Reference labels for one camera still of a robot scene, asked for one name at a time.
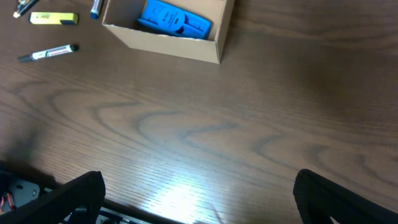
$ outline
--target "dark wood grain pattern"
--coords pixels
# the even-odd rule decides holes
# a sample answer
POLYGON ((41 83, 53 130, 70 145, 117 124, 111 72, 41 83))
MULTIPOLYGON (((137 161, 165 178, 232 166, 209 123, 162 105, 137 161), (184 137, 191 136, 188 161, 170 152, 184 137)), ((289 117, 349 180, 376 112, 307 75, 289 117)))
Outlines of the dark wood grain pattern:
POLYGON ((80 23, 34 26, 1 1, 1 158, 100 170, 108 199, 185 223, 300 223, 303 168, 398 212, 397 1, 237 0, 221 65, 128 49, 90 4, 41 0, 80 23))

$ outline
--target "blue marker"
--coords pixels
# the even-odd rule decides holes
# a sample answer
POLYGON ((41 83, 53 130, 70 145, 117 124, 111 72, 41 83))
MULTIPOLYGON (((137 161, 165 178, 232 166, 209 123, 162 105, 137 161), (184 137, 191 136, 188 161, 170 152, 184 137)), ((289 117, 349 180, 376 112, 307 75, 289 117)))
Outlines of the blue marker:
POLYGON ((102 0, 94 0, 93 7, 91 8, 91 18, 98 19, 101 13, 102 0))
POLYGON ((137 21, 175 37, 206 39, 211 30, 209 20, 158 0, 147 0, 147 6, 137 21))

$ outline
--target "pen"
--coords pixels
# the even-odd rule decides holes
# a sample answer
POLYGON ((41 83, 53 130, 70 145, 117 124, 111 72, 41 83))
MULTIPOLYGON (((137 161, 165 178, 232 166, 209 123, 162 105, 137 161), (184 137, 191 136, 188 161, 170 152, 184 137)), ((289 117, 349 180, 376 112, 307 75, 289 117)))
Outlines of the pen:
POLYGON ((32 6, 34 6, 39 0, 17 0, 17 7, 14 12, 14 17, 18 18, 25 14, 32 6))
POLYGON ((92 19, 98 19, 101 13, 102 0, 94 0, 93 7, 91 8, 90 16, 92 19))
POLYGON ((33 62, 34 60, 54 57, 58 55, 68 54, 75 52, 79 49, 77 44, 68 44, 61 47, 56 47, 53 49, 43 50, 40 52, 35 52, 30 55, 24 55, 18 58, 19 62, 33 62))

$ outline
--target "wooden tabletop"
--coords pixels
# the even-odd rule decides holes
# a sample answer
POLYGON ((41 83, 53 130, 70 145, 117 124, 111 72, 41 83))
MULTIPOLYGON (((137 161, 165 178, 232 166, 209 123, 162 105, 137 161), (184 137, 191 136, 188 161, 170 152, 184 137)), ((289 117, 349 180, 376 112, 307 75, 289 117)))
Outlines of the wooden tabletop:
POLYGON ((221 65, 129 49, 91 3, 41 0, 80 22, 35 26, 1 1, 3 159, 100 170, 106 198, 185 223, 300 223, 304 168, 398 212, 397 1, 236 0, 221 65))

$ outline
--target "whiteboard marker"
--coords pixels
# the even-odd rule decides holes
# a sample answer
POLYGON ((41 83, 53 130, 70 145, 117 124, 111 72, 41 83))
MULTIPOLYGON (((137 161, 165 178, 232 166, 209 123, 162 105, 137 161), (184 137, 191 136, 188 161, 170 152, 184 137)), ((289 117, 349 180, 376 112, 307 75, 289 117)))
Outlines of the whiteboard marker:
POLYGON ((100 17, 102 7, 102 0, 94 0, 93 7, 91 8, 90 16, 92 19, 98 19, 100 17))
POLYGON ((35 52, 30 55, 24 55, 18 58, 19 62, 33 62, 34 60, 39 60, 43 58, 54 57, 58 55, 68 54, 75 52, 79 49, 79 46, 76 44, 68 44, 61 47, 56 47, 53 49, 43 50, 40 52, 35 52))

